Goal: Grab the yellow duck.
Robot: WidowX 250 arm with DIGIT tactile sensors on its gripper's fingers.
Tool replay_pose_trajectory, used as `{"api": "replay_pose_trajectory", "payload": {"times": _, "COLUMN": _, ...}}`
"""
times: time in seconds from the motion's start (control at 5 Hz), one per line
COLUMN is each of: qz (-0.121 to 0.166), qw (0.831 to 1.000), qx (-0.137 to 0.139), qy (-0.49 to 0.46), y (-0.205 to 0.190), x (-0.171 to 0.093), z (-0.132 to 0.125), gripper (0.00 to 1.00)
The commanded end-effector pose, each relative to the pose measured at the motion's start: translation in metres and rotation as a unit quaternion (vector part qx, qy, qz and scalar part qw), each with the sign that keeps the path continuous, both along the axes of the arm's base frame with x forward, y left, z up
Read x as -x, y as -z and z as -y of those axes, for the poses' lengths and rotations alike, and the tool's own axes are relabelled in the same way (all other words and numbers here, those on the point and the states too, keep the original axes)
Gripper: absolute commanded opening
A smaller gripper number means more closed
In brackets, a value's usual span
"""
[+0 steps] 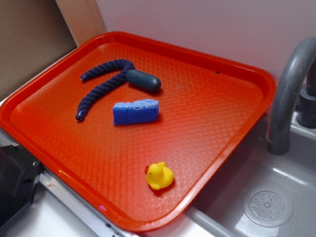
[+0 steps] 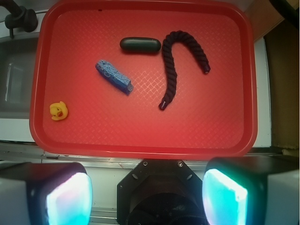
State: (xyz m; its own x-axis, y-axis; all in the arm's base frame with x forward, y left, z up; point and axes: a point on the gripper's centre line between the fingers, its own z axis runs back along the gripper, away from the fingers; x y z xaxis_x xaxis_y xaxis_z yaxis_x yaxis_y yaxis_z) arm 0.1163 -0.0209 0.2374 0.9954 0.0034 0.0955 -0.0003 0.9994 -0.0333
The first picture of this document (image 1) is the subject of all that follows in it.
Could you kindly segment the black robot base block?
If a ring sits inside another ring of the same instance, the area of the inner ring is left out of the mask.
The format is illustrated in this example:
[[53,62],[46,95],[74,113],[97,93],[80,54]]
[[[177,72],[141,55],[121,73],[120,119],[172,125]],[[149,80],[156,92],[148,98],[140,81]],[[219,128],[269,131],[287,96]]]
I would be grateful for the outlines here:
[[0,230],[32,204],[42,163],[18,143],[0,148]]

